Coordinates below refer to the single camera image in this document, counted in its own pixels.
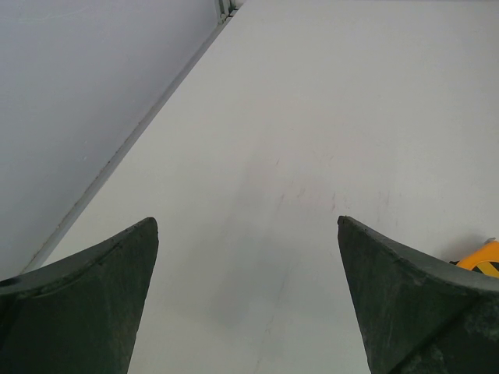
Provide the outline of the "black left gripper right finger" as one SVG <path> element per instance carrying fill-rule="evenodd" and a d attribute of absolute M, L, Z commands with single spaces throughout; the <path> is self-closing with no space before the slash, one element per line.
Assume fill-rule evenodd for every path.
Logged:
<path fill-rule="evenodd" d="M 338 247 L 372 373 L 495 373 L 498 278 L 347 216 Z"/>

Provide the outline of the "orange tape measure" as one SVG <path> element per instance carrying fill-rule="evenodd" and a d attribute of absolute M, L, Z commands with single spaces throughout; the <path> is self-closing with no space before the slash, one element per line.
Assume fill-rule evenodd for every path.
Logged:
<path fill-rule="evenodd" d="M 499 278 L 499 243 L 495 238 L 489 239 L 478 250 L 459 261 L 451 261 L 462 269 Z"/>

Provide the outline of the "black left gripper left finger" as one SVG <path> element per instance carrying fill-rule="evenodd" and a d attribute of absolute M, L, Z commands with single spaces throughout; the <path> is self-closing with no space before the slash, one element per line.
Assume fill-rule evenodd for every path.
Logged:
<path fill-rule="evenodd" d="M 1 282 L 3 373 L 126 373 L 159 246 L 145 218 Z"/>

